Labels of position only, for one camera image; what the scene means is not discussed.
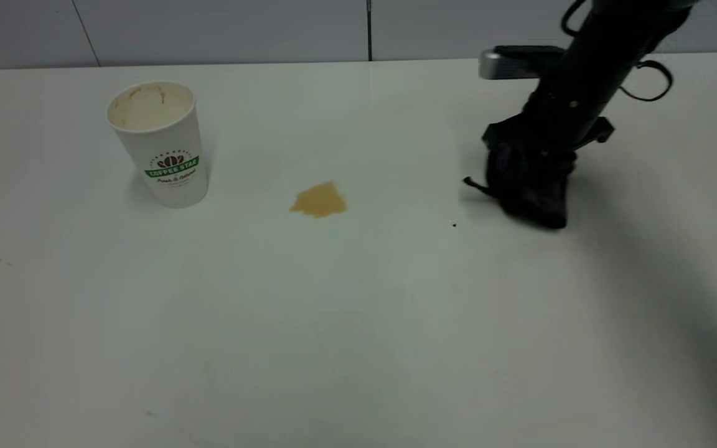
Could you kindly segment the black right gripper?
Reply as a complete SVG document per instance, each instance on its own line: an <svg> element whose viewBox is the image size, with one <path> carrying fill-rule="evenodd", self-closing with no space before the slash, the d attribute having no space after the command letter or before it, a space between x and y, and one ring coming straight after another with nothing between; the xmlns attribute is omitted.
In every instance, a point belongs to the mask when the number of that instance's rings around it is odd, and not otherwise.
<svg viewBox="0 0 717 448"><path fill-rule="evenodd" d="M538 85L519 114L487 126L482 140L489 151L503 146L536 156L537 180L567 179L575 170L576 150L606 141L614 128L602 116L616 91L613 65L539 65Z"/></svg>

